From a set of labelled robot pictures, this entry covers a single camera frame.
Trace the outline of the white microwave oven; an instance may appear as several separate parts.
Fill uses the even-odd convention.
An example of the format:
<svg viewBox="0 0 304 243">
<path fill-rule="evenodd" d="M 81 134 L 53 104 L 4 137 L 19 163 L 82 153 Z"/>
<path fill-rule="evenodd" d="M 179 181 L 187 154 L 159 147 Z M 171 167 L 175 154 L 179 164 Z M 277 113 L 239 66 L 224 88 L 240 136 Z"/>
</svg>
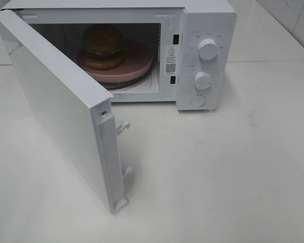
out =
<svg viewBox="0 0 304 243">
<path fill-rule="evenodd" d="M 126 41 L 151 48 L 154 57 L 151 73 L 143 82 L 106 89 L 112 95 L 111 104 L 174 101 L 178 110 L 216 107 L 237 19 L 227 1 L 10 1 L 3 10 L 13 11 L 75 64 L 76 55 L 84 50 L 82 36 L 88 27 L 114 26 Z M 206 37 L 219 45 L 217 56 L 208 61 L 199 57 L 197 49 Z M 178 47 L 176 75 L 165 73 L 166 45 Z M 194 86 L 194 76 L 200 71 L 212 78 L 206 90 Z M 191 105 L 195 95 L 206 97 L 204 106 Z"/>
</svg>

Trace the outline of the lower white microwave knob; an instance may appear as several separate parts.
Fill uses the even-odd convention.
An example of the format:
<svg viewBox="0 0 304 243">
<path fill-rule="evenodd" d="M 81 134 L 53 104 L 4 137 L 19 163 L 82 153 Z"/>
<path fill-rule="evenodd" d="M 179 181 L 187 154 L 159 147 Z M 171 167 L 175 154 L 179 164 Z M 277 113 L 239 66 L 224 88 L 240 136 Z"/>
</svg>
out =
<svg viewBox="0 0 304 243">
<path fill-rule="evenodd" d="M 212 78 L 208 72 L 200 71 L 195 74 L 193 82 L 197 90 L 206 90 L 212 85 Z"/>
</svg>

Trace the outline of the upper white microwave knob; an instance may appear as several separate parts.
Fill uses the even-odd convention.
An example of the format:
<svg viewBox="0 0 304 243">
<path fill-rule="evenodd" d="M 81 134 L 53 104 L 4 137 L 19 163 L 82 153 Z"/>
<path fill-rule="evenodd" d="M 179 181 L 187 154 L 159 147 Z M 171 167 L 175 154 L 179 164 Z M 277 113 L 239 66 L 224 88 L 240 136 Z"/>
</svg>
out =
<svg viewBox="0 0 304 243">
<path fill-rule="evenodd" d="M 206 37 L 197 44 L 199 57 L 203 60 L 211 60 L 217 56 L 219 45 L 212 37 Z"/>
</svg>

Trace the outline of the white microwave knob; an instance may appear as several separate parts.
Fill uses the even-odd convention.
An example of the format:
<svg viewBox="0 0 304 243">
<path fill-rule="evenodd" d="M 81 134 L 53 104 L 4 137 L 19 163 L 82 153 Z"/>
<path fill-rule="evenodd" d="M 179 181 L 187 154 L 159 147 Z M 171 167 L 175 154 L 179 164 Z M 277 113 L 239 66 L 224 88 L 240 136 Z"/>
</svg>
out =
<svg viewBox="0 0 304 243">
<path fill-rule="evenodd" d="M 211 60 L 217 56 L 219 45 L 212 37 L 206 37 L 197 44 L 199 57 L 203 60 Z"/>
<path fill-rule="evenodd" d="M 206 90 L 212 85 L 212 78 L 208 72 L 200 71 L 195 74 L 193 82 L 197 90 Z"/>
</svg>

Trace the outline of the glass microwave turntable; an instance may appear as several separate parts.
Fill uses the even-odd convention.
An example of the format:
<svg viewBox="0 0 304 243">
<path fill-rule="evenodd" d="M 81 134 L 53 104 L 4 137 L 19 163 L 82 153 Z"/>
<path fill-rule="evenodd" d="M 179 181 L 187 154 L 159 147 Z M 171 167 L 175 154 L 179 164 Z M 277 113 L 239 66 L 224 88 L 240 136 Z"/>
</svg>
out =
<svg viewBox="0 0 304 243">
<path fill-rule="evenodd" d="M 121 83 L 102 83 L 102 82 L 98 82 L 99 84 L 101 84 L 104 88 L 106 88 L 107 90 L 117 90 L 117 89 L 123 89 L 126 87 L 130 87 L 136 84 L 139 84 L 141 82 L 143 82 L 151 73 L 153 66 L 151 66 L 148 71 L 146 73 L 144 73 L 143 75 L 139 76 L 138 78 L 135 78 L 133 80 L 127 81 L 127 82 L 121 82 Z"/>
</svg>

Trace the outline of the round white door-release button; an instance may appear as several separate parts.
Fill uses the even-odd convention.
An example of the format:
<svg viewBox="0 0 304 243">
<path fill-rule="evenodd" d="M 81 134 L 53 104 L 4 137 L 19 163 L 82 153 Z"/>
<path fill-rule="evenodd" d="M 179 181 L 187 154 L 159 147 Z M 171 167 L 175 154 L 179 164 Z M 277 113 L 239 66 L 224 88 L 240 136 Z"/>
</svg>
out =
<svg viewBox="0 0 304 243">
<path fill-rule="evenodd" d="M 204 95 L 195 95 L 190 99 L 190 103 L 194 107 L 202 107 L 206 103 L 206 97 Z"/>
</svg>

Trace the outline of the white warning sticker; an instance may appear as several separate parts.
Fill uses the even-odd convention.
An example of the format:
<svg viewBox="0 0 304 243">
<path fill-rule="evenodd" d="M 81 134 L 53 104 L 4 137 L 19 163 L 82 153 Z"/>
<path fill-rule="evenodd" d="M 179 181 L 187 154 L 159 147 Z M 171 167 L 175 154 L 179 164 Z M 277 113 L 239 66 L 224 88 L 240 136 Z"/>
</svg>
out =
<svg viewBox="0 0 304 243">
<path fill-rule="evenodd" d="M 164 50 L 164 67 L 165 73 L 169 75 L 176 75 L 177 59 L 178 59 L 177 45 L 166 45 Z"/>
</svg>

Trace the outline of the pink round plate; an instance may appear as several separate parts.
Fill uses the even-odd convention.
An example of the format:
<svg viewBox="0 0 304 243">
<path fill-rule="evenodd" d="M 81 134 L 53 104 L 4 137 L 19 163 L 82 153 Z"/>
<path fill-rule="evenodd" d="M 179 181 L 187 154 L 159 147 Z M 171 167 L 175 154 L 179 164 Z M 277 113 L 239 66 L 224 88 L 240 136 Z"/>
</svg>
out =
<svg viewBox="0 0 304 243">
<path fill-rule="evenodd" d="M 127 41 L 128 49 L 124 52 L 122 63 L 109 70 L 96 70 L 85 64 L 85 51 L 81 50 L 75 57 L 76 64 L 100 83 L 124 83 L 143 76 L 153 62 L 153 51 L 146 45 L 135 41 Z"/>
</svg>

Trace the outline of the burger with lettuce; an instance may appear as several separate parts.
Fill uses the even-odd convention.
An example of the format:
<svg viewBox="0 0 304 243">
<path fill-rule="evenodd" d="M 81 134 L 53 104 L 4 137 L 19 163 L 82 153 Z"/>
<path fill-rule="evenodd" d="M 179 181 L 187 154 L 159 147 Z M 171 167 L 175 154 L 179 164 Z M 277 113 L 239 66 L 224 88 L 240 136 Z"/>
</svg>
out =
<svg viewBox="0 0 304 243">
<path fill-rule="evenodd" d="M 118 67 L 127 50 L 127 41 L 122 33 L 110 24 L 94 24 L 82 36 L 85 64 L 95 70 Z"/>
</svg>

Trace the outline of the white microwave door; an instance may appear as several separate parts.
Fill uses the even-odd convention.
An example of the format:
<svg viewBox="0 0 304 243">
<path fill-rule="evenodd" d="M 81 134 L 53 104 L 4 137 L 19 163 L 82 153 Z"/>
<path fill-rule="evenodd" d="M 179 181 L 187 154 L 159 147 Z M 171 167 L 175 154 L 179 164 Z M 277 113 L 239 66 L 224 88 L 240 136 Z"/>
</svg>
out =
<svg viewBox="0 0 304 243">
<path fill-rule="evenodd" d="M 80 171 L 107 210 L 127 203 L 111 93 L 10 10 L 0 34 L 27 101 L 41 124 Z"/>
</svg>

